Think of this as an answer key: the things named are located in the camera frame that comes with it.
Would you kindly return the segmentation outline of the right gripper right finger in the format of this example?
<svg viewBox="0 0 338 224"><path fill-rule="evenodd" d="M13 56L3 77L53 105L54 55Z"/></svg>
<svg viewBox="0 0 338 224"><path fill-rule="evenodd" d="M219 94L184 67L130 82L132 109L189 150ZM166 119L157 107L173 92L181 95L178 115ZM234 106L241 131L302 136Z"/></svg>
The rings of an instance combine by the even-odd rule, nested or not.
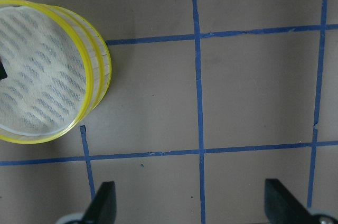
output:
<svg viewBox="0 0 338 224"><path fill-rule="evenodd" d="M320 223L278 179L265 179L264 211L274 224Z"/></svg>

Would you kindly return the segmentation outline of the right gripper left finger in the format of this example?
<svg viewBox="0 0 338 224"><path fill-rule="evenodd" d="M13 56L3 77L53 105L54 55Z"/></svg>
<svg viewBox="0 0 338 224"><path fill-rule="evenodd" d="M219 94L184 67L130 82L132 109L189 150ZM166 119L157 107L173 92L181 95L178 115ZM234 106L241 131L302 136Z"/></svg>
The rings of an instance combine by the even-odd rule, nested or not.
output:
<svg viewBox="0 0 338 224"><path fill-rule="evenodd" d="M116 188L114 181L103 182L80 223L111 224L116 220Z"/></svg>

